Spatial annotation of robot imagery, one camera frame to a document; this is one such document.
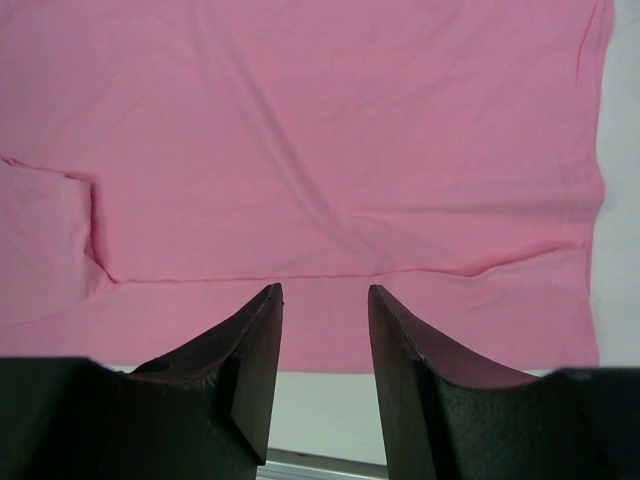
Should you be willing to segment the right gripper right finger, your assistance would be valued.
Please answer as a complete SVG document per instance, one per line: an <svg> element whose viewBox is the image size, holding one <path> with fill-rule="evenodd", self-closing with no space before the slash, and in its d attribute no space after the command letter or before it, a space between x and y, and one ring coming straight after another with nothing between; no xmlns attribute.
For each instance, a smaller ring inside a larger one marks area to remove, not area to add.
<svg viewBox="0 0 640 480"><path fill-rule="evenodd" d="M534 377L458 343L409 311L381 285L368 290L369 338L391 479L459 479L438 382L473 392Z"/></svg>

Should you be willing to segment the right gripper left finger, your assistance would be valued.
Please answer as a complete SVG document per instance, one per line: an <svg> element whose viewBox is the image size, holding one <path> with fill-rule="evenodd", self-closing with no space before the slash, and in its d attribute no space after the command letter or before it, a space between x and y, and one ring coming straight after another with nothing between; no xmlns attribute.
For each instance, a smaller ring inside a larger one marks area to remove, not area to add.
<svg viewBox="0 0 640 480"><path fill-rule="evenodd" d="M126 374L117 468L257 468L267 456L283 324L280 284Z"/></svg>

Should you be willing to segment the pink t shirt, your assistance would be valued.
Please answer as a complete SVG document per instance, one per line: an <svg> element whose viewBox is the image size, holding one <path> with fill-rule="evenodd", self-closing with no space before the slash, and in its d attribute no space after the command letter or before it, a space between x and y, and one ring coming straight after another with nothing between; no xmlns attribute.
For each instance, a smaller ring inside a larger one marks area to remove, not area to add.
<svg viewBox="0 0 640 480"><path fill-rule="evenodd" d="M5 1L1 352L133 366L284 290L284 370L371 370L368 288L519 369L599 360L610 1Z"/></svg>

